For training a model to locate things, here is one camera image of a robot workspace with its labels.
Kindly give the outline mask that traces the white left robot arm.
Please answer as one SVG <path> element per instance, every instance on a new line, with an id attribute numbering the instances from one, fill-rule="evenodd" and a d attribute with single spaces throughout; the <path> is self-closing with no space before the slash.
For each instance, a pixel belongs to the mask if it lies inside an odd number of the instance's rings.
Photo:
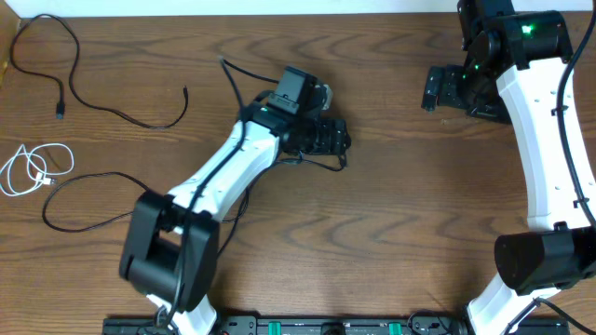
<path id="1" fill-rule="evenodd" d="M 192 177 L 166 194 L 148 190 L 135 203 L 119 274 L 156 305 L 157 328 L 210 333 L 217 313 L 208 292 L 224 249 L 220 225 L 280 154 L 291 164 L 307 155 L 345 161 L 346 122 L 323 117 L 331 87 L 291 66 L 276 85 L 238 104 L 230 136 Z"/>

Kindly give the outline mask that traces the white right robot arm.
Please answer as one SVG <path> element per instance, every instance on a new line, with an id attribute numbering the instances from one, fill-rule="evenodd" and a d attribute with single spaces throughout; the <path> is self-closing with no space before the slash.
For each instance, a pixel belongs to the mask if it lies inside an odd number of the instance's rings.
<path id="1" fill-rule="evenodd" d="M 509 1 L 461 0 L 457 13 L 466 59 L 429 70 L 422 107 L 449 106 L 513 127 L 529 229 L 496 239 L 496 275 L 450 331 L 568 331 L 576 321 L 567 313 L 546 323 L 529 316 L 595 275 L 595 178 L 573 88 L 583 47 L 572 44 L 556 10 L 519 13 Z"/>

